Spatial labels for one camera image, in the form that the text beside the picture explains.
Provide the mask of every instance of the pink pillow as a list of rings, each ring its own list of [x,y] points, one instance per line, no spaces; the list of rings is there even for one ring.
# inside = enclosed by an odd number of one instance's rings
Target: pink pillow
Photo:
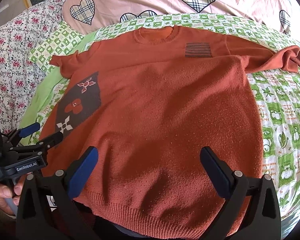
[[[65,21],[87,34],[118,22],[160,14],[215,13],[244,17],[290,32],[288,0],[66,0]]]

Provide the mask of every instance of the white floral fabric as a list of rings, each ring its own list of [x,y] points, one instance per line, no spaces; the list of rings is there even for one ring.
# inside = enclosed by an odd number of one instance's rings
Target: white floral fabric
[[[28,55],[58,27],[64,2],[46,0],[0,27],[0,127],[5,133],[18,127],[46,76]]]

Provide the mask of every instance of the sweater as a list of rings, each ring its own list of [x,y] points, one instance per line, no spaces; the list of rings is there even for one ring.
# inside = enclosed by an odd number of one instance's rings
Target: sweater
[[[41,138],[64,134],[43,174],[66,169],[94,146],[99,160],[76,201],[142,235],[197,239],[224,203],[200,163],[201,148],[260,177],[262,132],[246,73],[297,72],[300,48],[274,53],[174,26],[141,28],[50,63],[71,80],[42,129]]]

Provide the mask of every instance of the human hand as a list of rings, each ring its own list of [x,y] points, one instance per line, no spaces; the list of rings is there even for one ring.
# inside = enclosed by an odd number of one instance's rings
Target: human hand
[[[17,195],[13,198],[13,202],[17,206],[19,205],[20,195],[26,177],[27,174],[21,176],[18,183],[13,188],[14,192]],[[14,215],[11,208],[8,206],[8,204],[5,201],[5,198],[11,198],[11,197],[12,197],[12,191],[6,185],[0,184],[0,209],[9,215]]]

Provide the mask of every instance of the ribbed neckline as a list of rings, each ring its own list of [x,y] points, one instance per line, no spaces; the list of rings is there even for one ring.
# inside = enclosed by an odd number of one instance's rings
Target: ribbed neckline
[[[164,27],[162,29],[158,29],[158,31],[169,28],[169,27],[171,27],[171,26],[167,26],[167,27]],[[141,44],[157,45],[157,44],[161,44],[161,43],[166,43],[166,42],[169,42],[169,41],[173,41],[178,36],[178,34],[180,32],[180,29],[181,29],[181,26],[174,25],[172,28],[173,28],[173,30],[172,30],[171,34],[165,39],[148,40],[148,39],[144,38],[141,35],[142,33],[149,32],[149,31],[154,31],[153,29],[147,29],[147,28],[144,28],[144,27],[141,27],[140,29],[138,29],[134,32],[134,38],[137,42],[139,42]]]

